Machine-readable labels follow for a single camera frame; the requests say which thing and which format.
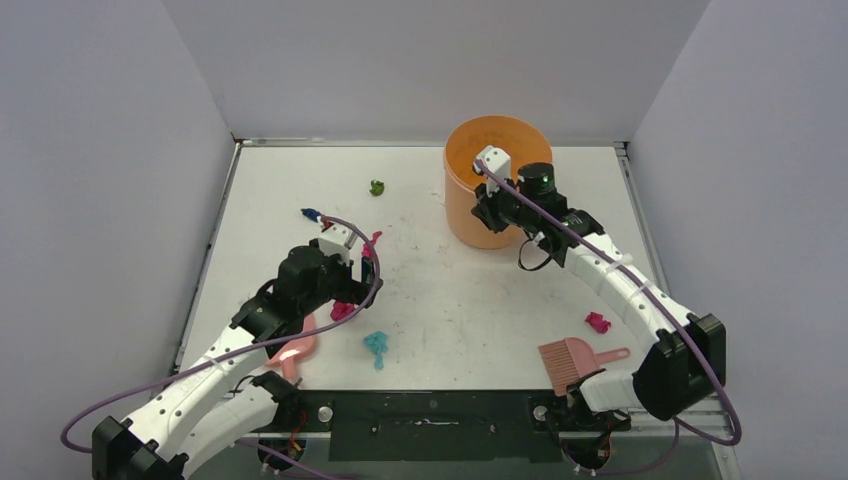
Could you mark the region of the orange plastic bucket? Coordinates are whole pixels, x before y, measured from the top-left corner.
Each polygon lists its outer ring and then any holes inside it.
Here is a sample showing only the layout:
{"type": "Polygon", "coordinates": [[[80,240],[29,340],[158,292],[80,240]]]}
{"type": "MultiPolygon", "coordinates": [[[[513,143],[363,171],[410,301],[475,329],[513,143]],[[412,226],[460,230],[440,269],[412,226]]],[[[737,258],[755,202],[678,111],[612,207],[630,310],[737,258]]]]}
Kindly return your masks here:
{"type": "Polygon", "coordinates": [[[445,171],[444,208],[451,232],[468,246],[498,250],[515,244],[521,232],[509,227],[492,233],[471,213],[476,204],[474,189],[485,179],[473,172],[472,163],[485,147],[499,147],[511,157],[510,178],[518,169],[536,162],[551,163],[547,138],[533,125],[508,116],[489,115],[470,119],[448,137],[443,153],[445,171]]]}

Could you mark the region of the pink plastic dustpan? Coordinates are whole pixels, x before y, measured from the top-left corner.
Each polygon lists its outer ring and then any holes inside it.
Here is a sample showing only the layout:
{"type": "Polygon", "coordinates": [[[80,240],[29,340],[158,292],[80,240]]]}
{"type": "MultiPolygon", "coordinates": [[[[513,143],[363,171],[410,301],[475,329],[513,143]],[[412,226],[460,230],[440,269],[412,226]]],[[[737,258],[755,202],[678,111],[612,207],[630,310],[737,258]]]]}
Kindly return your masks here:
{"type": "Polygon", "coordinates": [[[289,383],[294,384],[300,378],[298,363],[308,358],[317,345],[317,335],[289,341],[267,360],[264,366],[279,373],[289,383]]]}

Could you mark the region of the pink plastic hand brush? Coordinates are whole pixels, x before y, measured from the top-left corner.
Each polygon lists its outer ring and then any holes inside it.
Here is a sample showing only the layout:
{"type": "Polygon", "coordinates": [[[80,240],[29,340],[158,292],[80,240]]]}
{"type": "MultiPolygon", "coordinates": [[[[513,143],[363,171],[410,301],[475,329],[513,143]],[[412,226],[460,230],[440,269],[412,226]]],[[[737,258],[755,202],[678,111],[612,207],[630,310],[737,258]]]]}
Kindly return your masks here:
{"type": "Polygon", "coordinates": [[[580,378],[631,355],[630,349],[626,347],[595,352],[586,341],[577,337],[565,337],[540,345],[538,352],[557,397],[565,396],[568,387],[576,384],[580,378]]]}

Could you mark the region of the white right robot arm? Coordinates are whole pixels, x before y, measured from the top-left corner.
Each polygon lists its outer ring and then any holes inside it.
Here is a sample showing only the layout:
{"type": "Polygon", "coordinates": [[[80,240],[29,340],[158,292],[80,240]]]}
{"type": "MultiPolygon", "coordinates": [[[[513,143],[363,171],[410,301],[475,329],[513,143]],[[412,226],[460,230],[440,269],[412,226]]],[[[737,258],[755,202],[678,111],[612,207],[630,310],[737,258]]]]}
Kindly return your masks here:
{"type": "Polygon", "coordinates": [[[482,160],[473,171],[475,217],[492,232],[520,229],[561,268],[581,279],[623,322],[643,352],[633,371],[596,368],[569,385],[565,414],[588,429],[607,411],[641,408],[670,420],[726,380],[726,329],[714,315],[698,316],[651,282],[588,212],[571,208],[555,186],[549,163],[519,170],[516,180],[482,160]]]}

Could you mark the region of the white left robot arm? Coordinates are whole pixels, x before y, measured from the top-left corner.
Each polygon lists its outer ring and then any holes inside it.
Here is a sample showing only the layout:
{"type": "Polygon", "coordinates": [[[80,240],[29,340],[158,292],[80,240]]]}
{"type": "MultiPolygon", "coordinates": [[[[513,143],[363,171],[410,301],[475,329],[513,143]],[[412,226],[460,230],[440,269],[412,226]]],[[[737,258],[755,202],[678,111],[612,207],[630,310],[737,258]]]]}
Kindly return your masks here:
{"type": "Polygon", "coordinates": [[[314,239],[293,248],[233,315],[207,353],[173,376],[147,404],[92,433],[95,479],[186,479],[211,457],[252,431],[290,428],[300,393],[269,361],[295,340],[309,338],[307,317],[340,301],[369,307],[382,285],[375,255],[354,278],[346,244],[314,239]]]}

